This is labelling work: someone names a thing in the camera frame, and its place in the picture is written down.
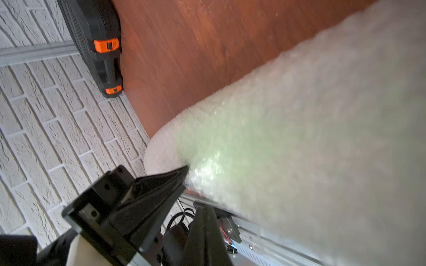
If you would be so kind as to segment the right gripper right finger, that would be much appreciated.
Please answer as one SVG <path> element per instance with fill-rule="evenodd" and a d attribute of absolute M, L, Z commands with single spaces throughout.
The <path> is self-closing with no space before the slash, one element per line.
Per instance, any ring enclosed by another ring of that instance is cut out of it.
<path fill-rule="evenodd" d="M 232 266 L 233 263 L 226 251 L 225 242 L 221 235 L 219 222 L 211 206 L 204 208 L 204 265 Z"/>

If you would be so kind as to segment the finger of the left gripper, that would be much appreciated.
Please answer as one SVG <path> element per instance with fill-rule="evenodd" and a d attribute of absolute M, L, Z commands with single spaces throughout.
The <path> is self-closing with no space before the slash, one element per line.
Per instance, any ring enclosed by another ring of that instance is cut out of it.
<path fill-rule="evenodd" d="M 161 226 L 184 192 L 188 166 L 135 178 L 118 166 L 62 212 L 63 218 L 113 266 L 159 266 Z"/>

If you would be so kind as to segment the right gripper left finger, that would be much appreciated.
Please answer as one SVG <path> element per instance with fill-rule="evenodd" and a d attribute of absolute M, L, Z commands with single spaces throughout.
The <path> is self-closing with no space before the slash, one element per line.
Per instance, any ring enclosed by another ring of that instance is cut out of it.
<path fill-rule="evenodd" d="M 205 264 L 205 208 L 198 207 L 185 245 L 181 266 Z"/>

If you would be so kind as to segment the green plastic wine glass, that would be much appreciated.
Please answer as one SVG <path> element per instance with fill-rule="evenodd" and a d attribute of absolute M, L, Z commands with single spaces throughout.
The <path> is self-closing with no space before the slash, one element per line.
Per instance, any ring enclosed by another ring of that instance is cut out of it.
<path fill-rule="evenodd" d="M 177 149 L 189 184 L 219 202 L 288 207 L 319 192 L 309 174 L 339 124 L 287 103 L 226 100 L 199 103 L 179 118 Z"/>

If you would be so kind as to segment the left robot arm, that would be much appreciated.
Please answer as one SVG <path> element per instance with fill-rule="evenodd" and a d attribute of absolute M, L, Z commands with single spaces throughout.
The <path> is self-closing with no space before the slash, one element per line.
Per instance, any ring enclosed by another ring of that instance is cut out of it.
<path fill-rule="evenodd" d="M 41 251 L 39 266 L 159 266 L 161 227 L 184 192 L 188 166 L 135 178 L 106 172 L 63 211 L 71 229 Z"/>

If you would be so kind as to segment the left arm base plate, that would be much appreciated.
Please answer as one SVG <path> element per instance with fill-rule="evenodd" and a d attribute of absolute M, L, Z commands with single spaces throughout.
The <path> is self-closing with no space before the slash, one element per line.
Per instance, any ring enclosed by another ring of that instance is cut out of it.
<path fill-rule="evenodd" d="M 221 229 L 225 232 L 228 239 L 238 244 L 242 243 L 239 228 L 237 224 L 234 222 L 231 213 L 223 209 L 216 208 L 212 205 L 208 205 L 199 201 L 195 201 L 193 205 L 196 209 L 198 209 L 199 207 L 207 207 L 207 206 L 212 207 L 218 219 L 219 225 Z"/>

